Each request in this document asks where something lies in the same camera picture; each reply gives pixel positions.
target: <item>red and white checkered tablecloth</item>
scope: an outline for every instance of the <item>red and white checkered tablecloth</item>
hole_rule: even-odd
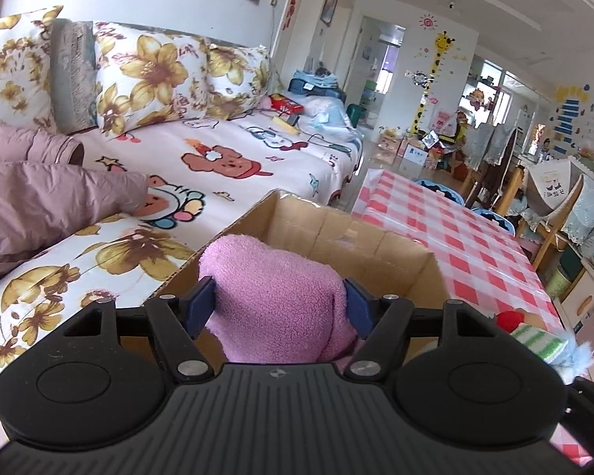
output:
[[[485,315],[522,308],[551,332],[561,320],[515,238],[497,224],[389,171],[369,169],[352,215],[424,244],[451,297]],[[578,464],[589,455],[561,426],[552,444]]]

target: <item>pink fleece cloth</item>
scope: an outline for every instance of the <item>pink fleece cloth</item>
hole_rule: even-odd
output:
[[[216,281],[207,328],[227,359],[281,364],[338,360],[354,346],[341,277],[330,267],[249,236],[224,236],[200,260]]]

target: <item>brown fabric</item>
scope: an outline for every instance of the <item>brown fabric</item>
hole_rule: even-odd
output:
[[[77,139],[0,125],[0,276],[92,223],[143,205],[144,175],[71,165],[83,157]]]

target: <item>cartoon print blanket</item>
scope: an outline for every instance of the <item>cartoon print blanket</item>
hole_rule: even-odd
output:
[[[358,165],[358,139],[289,135],[263,112],[160,123],[112,140],[98,129],[76,137],[85,167],[148,175],[149,196],[135,216],[197,250],[275,188],[328,204]]]

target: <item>red box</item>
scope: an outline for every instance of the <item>red box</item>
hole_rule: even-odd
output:
[[[277,93],[271,94],[270,106],[283,114],[301,114],[303,112],[303,105]]]

